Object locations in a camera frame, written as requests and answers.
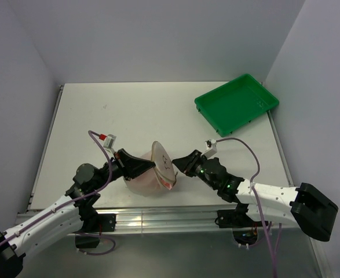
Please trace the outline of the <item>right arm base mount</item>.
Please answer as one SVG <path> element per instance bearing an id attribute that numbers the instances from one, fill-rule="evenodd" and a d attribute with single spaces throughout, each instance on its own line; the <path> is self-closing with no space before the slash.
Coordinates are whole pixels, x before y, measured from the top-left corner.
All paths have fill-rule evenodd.
<path id="1" fill-rule="evenodd" d="M 230 228 L 237 244 L 252 245 L 257 242 L 257 224 L 236 210 L 218 210 L 214 223 L 221 229 Z"/>

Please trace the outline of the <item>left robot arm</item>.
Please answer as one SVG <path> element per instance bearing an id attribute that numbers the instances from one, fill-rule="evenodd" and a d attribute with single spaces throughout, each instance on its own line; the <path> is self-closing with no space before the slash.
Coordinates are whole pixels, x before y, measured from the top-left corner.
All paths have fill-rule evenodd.
<path id="1" fill-rule="evenodd" d="M 25 258 L 70 233 L 95 231 L 98 213 L 93 206 L 99 192 L 118 178 L 132 180 L 154 167 L 154 162 L 131 156 L 124 149 L 102 168 L 80 165 L 73 185 L 57 201 L 25 222 L 0 231 L 0 277 L 16 277 Z"/>

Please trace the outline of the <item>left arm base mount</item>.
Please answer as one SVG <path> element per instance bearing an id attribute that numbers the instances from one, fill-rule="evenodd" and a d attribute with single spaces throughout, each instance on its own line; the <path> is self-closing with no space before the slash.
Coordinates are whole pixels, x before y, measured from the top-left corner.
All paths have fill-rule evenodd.
<path id="1" fill-rule="evenodd" d="M 102 235 L 104 232 L 113 232 L 116 225 L 116 214 L 97 214 L 90 220 L 87 220 L 78 233 L 98 234 Z M 91 237 L 87 235 L 76 235 L 75 246 L 78 249 L 93 249 L 101 243 L 102 240 L 98 237 Z"/>

